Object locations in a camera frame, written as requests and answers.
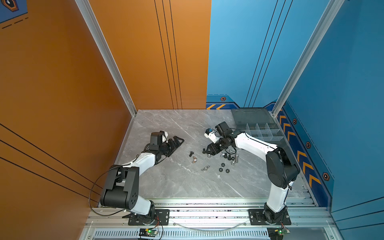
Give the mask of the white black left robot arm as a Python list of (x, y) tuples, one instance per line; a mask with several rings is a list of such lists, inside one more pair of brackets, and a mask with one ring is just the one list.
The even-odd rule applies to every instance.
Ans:
[(134, 160), (111, 166), (100, 199), (103, 207), (127, 210), (145, 225), (153, 223), (155, 205), (139, 195), (139, 180), (140, 175), (170, 157), (185, 141), (177, 136), (167, 137), (164, 131), (151, 133), (150, 142)]

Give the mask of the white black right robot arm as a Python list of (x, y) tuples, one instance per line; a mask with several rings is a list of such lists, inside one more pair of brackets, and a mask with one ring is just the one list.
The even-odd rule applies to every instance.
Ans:
[(248, 151), (266, 162), (272, 184), (264, 205), (263, 220), (270, 225), (282, 223), (288, 215), (288, 193), (300, 173), (296, 160), (291, 160), (278, 145), (254, 138), (241, 130), (233, 130), (226, 122), (216, 125), (214, 130), (206, 129), (205, 137), (212, 141), (205, 150), (207, 154), (214, 156), (233, 147)]

